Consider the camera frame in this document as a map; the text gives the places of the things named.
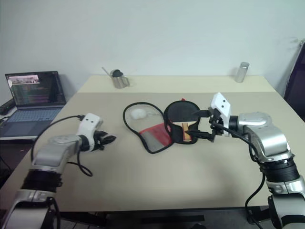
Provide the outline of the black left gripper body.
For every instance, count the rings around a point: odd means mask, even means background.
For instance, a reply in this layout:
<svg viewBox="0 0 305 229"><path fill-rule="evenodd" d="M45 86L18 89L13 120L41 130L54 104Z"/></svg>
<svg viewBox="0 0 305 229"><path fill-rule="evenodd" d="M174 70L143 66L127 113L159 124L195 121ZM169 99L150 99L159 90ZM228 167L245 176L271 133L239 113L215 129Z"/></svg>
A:
<svg viewBox="0 0 305 229"><path fill-rule="evenodd" d="M99 137L99 131L94 132L94 150L104 150L103 138Z"/></svg>

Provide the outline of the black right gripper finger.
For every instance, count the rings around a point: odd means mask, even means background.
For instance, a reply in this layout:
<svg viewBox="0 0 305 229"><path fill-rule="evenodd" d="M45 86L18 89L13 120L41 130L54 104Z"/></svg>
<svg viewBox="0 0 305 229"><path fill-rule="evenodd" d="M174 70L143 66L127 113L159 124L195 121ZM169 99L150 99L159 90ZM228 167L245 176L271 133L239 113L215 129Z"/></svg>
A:
<svg viewBox="0 0 305 229"><path fill-rule="evenodd" d="M186 133L191 136L191 138L206 139L209 141L213 140L213 135L208 132L203 132L200 130L187 130Z"/></svg>
<svg viewBox="0 0 305 229"><path fill-rule="evenodd" d="M193 118L208 118L211 116L211 112L209 110L197 110L192 113Z"/></svg>

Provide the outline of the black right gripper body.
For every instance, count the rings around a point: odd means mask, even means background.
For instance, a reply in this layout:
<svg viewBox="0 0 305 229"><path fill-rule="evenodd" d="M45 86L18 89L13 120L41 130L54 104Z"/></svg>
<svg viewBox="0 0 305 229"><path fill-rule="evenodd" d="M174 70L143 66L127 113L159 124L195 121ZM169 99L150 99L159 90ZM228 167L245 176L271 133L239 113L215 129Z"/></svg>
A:
<svg viewBox="0 0 305 229"><path fill-rule="evenodd" d="M224 121L221 118L221 113L216 108L209 107L208 111L210 112L209 123L212 130L208 140L213 143L217 135L224 134L224 130L219 127L219 125L224 125Z"/></svg>

